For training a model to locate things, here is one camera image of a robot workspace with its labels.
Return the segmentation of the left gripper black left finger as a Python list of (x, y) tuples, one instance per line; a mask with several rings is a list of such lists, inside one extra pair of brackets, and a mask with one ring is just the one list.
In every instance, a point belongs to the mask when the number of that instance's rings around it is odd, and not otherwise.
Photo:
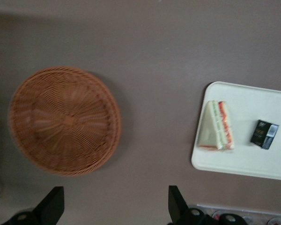
[(64, 187), (54, 187), (34, 209), (41, 225), (56, 225), (63, 213)]

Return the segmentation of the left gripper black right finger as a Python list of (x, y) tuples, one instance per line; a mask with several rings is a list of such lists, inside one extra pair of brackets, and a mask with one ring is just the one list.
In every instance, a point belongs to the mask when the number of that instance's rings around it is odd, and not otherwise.
[(189, 225), (189, 207), (186, 204), (177, 186), (169, 186), (168, 210), (172, 224)]

